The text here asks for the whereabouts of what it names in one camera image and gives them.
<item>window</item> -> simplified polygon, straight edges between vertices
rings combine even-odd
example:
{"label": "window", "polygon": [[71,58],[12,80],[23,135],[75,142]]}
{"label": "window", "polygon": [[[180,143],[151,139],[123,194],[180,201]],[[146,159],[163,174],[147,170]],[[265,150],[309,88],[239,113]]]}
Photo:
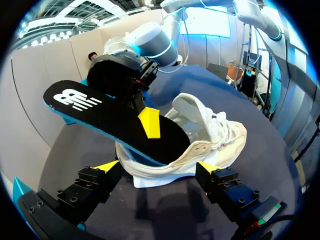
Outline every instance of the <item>window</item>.
{"label": "window", "polygon": [[[230,38],[229,15],[225,6],[189,7],[186,9],[188,18],[185,21],[189,34],[214,35]],[[185,24],[181,23],[180,34],[187,34]]]}

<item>blue tabletop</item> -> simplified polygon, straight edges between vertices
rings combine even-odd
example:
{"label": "blue tabletop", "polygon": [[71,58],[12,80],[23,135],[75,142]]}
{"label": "blue tabletop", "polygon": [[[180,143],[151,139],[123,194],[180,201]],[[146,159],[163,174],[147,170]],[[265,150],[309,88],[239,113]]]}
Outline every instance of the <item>blue tabletop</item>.
{"label": "blue tabletop", "polygon": [[[240,92],[198,65],[175,73],[159,72],[148,91],[164,115],[179,93],[199,98],[213,112],[226,112],[228,120],[247,129],[246,144],[232,164],[239,178],[260,190],[260,200],[274,196],[287,203],[284,214],[301,204],[298,171],[290,152],[268,119]],[[39,187],[55,196],[73,183],[85,166],[113,161],[114,141],[84,126],[65,126],[45,164]],[[275,224],[276,236],[287,221]],[[136,189],[124,176],[106,204],[99,204],[86,221],[87,231],[105,239],[230,239],[237,225],[217,204],[211,204],[194,178]]]}

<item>new balance logo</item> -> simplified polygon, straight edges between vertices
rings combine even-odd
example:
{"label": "new balance logo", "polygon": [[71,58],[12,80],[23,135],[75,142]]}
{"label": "new balance logo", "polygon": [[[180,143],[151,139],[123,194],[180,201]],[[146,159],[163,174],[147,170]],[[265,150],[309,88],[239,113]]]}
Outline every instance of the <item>new balance logo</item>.
{"label": "new balance logo", "polygon": [[54,95],[53,99],[65,105],[72,104],[72,107],[79,111],[88,109],[88,107],[92,108],[94,105],[102,103],[102,101],[94,97],[87,99],[86,94],[73,89],[63,90],[62,93]]}

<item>white cable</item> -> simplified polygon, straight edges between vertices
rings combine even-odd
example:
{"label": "white cable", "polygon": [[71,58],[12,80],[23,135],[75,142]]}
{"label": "white cable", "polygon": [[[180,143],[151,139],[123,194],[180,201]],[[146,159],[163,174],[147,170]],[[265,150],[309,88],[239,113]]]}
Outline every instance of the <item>white cable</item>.
{"label": "white cable", "polygon": [[261,56],[261,53],[262,53],[262,50],[260,50],[260,53],[258,52],[259,51],[259,45],[258,45],[258,31],[257,31],[257,28],[255,27],[254,28],[255,30],[255,38],[256,38],[256,54],[258,54],[258,57],[256,58],[256,60],[252,63],[253,65],[256,64],[256,62],[258,62],[260,56]]}
{"label": "white cable", "polygon": [[158,68],[158,71],[161,72],[161,73],[164,73],[164,74],[172,74],[172,73],[178,71],[180,68],[183,67],[183,65],[186,64],[186,62],[187,62],[187,60],[188,60],[188,58],[189,58],[189,53],[190,53],[190,39],[189,39],[189,33],[188,33],[188,28],[187,28],[187,24],[186,24],[185,18],[183,18],[183,22],[184,22],[184,26],[185,26],[186,37],[187,37],[187,40],[188,40],[188,52],[187,52],[187,54],[186,54],[186,58],[185,58],[184,62],[183,62],[178,68],[176,68],[175,70],[172,70],[172,71],[163,71],[163,70],[161,70],[161,69]]}
{"label": "white cable", "polygon": [[229,14],[232,16],[235,16],[235,14],[231,13],[231,12],[227,12],[227,11],[221,11],[221,10],[217,10],[217,9],[213,9],[213,8],[209,8],[209,6],[205,5],[204,2],[202,0],[200,0],[200,2],[202,3],[202,5],[205,7],[205,9],[209,9],[212,11],[216,11],[216,12],[220,12],[220,13],[225,13],[225,14]]}

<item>shoe insole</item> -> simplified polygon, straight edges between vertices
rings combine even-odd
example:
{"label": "shoe insole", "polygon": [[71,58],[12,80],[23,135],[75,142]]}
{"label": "shoe insole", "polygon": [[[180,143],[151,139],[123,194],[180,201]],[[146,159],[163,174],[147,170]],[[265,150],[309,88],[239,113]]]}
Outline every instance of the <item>shoe insole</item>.
{"label": "shoe insole", "polygon": [[161,137],[149,139],[137,111],[75,81],[54,83],[43,100],[53,112],[106,135],[159,166],[178,159],[190,145],[183,129],[162,115]]}

